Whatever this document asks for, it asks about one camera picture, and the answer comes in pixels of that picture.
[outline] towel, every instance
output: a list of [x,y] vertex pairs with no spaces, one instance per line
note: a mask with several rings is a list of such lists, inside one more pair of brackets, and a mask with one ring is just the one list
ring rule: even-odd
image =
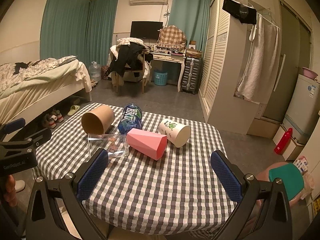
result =
[[279,67],[279,27],[257,14],[252,28],[252,41],[246,69],[237,87],[237,93],[254,103],[267,104],[276,81]]

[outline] teal curtain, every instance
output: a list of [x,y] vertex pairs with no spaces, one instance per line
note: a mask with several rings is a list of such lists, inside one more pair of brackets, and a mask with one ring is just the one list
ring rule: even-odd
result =
[[40,58],[78,56],[86,61],[90,0],[47,0],[40,33]]
[[86,31],[86,66],[96,61],[101,65],[108,62],[112,43],[113,27],[118,0],[91,0]]
[[[182,30],[189,41],[196,41],[196,49],[204,52],[209,28],[211,0],[173,0],[169,25]],[[178,81],[180,64],[165,62],[163,68],[168,72],[168,79]]]

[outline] checkered tablecloth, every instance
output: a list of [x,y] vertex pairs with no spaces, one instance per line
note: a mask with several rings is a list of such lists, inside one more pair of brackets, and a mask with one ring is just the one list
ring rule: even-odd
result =
[[[37,149],[35,177],[42,174],[47,179],[60,179],[89,160],[81,116],[100,105],[87,105],[53,131],[51,140]],[[119,134],[123,108],[111,108],[116,119],[110,133]],[[158,161],[130,148],[128,157],[110,161],[83,205],[89,213],[134,232],[167,235],[193,231],[208,237],[235,207],[210,165],[212,151],[224,152],[220,134],[202,122],[153,113],[143,114],[143,129],[158,132],[164,118],[190,125],[187,144],[176,148],[168,141]]]

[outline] box on desk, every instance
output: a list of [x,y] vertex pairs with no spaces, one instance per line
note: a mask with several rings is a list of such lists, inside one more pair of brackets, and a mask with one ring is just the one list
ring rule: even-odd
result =
[[193,57],[193,58],[201,58],[202,51],[196,50],[196,49],[187,49],[186,50],[186,56],[187,57]]

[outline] person's hand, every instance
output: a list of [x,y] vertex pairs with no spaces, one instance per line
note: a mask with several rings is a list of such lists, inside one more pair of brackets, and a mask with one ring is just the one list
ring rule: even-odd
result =
[[4,200],[9,203],[9,206],[15,207],[18,203],[18,200],[16,198],[16,189],[14,186],[16,185],[16,181],[12,175],[9,175],[7,177],[7,181],[5,183],[5,189],[6,193],[4,193],[3,197]]

